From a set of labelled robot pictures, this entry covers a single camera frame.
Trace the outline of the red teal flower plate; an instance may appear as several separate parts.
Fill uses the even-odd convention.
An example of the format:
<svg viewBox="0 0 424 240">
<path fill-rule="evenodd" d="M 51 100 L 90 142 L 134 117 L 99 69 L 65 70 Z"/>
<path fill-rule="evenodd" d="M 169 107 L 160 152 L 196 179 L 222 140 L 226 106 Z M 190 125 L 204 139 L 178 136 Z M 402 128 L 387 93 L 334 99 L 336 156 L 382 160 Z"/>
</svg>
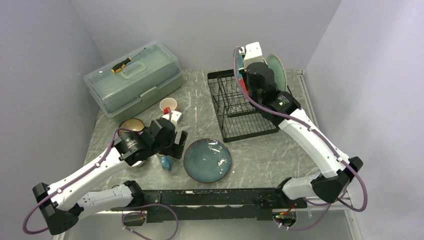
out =
<svg viewBox="0 0 424 240">
<path fill-rule="evenodd" d="M 247 91 L 246 85 L 245 85 L 245 81 L 244 81 L 244 77 L 242 75 L 242 73 L 244 71 L 244 67 L 243 67 L 243 58 L 242 58 L 240 50 L 236 51 L 235 62 L 236 62 L 237 77 L 239 79 L 238 82 L 239 82 L 240 87 L 241 87 L 241 92 L 248 94 L 248 91 Z"/>
</svg>

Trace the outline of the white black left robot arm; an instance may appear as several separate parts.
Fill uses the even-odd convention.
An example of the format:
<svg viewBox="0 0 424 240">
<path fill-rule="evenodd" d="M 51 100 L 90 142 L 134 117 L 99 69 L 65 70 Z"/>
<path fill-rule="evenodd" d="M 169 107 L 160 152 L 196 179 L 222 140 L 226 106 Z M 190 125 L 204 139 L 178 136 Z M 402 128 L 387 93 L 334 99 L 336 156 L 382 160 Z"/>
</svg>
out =
<svg viewBox="0 0 424 240">
<path fill-rule="evenodd" d="M 127 180 L 109 190 L 92 191 L 104 179 L 161 154 L 180 159 L 188 132 L 183 130 L 178 142 L 175 125 L 168 119 L 153 120 L 142 130 L 117 128 L 107 148 L 91 162 L 55 183 L 39 183 L 32 192 L 46 230 L 59 235 L 78 221 L 95 213 L 115 208 L 139 209 L 145 193 L 134 180 Z"/>
</svg>

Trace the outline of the light blue flower plate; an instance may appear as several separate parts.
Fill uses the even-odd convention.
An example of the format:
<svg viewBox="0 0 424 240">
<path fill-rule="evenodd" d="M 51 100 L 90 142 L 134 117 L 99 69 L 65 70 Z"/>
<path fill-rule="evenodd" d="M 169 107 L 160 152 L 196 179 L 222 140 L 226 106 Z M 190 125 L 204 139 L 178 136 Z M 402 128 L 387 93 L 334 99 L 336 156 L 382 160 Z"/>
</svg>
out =
<svg viewBox="0 0 424 240">
<path fill-rule="evenodd" d="M 274 81 L 280 91 L 286 92 L 287 74 L 281 60 L 275 54 L 269 54 L 266 58 L 268 67 L 274 72 Z"/>
</svg>

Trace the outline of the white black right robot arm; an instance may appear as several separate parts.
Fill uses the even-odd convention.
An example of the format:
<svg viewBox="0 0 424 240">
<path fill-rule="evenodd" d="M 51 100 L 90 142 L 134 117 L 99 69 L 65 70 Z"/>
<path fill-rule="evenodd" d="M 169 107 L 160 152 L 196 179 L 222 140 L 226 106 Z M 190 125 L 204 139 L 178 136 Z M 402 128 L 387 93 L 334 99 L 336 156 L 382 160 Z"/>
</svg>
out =
<svg viewBox="0 0 424 240">
<path fill-rule="evenodd" d="M 336 202 L 354 179 L 354 172 L 362 168 L 363 161 L 336 149 L 313 124 L 300 103 L 289 92 L 277 88 L 275 74 L 264 62 L 250 64 L 244 77 L 251 105 L 293 138 L 319 168 L 315 174 L 284 180 L 277 187 L 276 203 L 287 208 L 296 199 L 306 197 Z"/>
</svg>

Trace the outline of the black wire dish rack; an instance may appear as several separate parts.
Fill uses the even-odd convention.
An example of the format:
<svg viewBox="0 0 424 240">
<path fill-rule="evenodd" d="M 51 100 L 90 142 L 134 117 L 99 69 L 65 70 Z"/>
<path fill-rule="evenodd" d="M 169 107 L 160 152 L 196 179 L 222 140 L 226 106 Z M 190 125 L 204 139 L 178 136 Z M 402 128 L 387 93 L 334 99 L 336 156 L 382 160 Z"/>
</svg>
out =
<svg viewBox="0 0 424 240">
<path fill-rule="evenodd" d="M 207 83 L 218 127 L 225 143 L 279 131 L 244 98 L 235 83 L 232 70 L 208 73 Z"/>
</svg>

